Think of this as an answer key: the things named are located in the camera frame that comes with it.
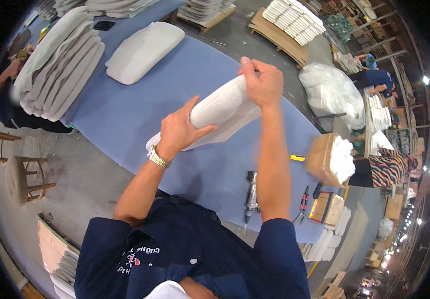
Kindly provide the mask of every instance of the phone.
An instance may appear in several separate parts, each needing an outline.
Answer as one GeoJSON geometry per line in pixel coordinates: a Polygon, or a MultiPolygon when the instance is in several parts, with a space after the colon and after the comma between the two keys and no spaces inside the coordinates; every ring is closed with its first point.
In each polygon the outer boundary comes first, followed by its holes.
{"type": "Polygon", "coordinates": [[[107,31],[110,28],[112,28],[112,26],[114,25],[115,25],[115,22],[112,22],[112,21],[98,21],[98,23],[94,25],[94,29],[107,31]]]}

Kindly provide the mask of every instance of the striped fabric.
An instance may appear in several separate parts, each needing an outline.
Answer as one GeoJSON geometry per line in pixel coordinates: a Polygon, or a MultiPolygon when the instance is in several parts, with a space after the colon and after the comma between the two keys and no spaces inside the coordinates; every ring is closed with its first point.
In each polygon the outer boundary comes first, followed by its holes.
{"type": "Polygon", "coordinates": [[[408,165],[397,151],[381,149],[381,156],[370,155],[368,160],[373,174],[373,187],[392,186],[403,181],[408,165]]]}

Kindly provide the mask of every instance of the pliers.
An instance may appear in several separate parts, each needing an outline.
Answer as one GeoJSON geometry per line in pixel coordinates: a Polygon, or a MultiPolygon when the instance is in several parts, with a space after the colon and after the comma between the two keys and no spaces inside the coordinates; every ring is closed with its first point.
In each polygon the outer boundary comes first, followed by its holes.
{"type": "Polygon", "coordinates": [[[305,193],[302,197],[302,202],[300,202],[300,212],[296,216],[295,220],[293,220],[293,224],[297,224],[299,220],[299,224],[302,224],[303,219],[306,217],[305,210],[306,204],[308,203],[308,194],[310,193],[310,186],[306,186],[305,193]]]}

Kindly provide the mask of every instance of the round stool seat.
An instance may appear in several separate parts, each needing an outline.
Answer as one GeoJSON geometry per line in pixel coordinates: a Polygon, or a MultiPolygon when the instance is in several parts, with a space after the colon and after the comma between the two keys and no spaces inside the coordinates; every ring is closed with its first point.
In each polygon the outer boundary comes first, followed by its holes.
{"type": "Polygon", "coordinates": [[[5,166],[5,182],[7,194],[12,204],[21,207],[27,202],[27,176],[24,163],[18,156],[10,156],[5,166]]]}

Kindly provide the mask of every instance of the wristwatch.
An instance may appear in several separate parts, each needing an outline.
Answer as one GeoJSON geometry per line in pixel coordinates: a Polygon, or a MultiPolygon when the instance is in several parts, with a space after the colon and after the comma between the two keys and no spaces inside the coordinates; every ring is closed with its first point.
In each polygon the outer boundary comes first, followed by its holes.
{"type": "Polygon", "coordinates": [[[152,146],[147,154],[147,159],[163,168],[169,168],[172,162],[166,161],[157,154],[157,146],[152,146]]]}

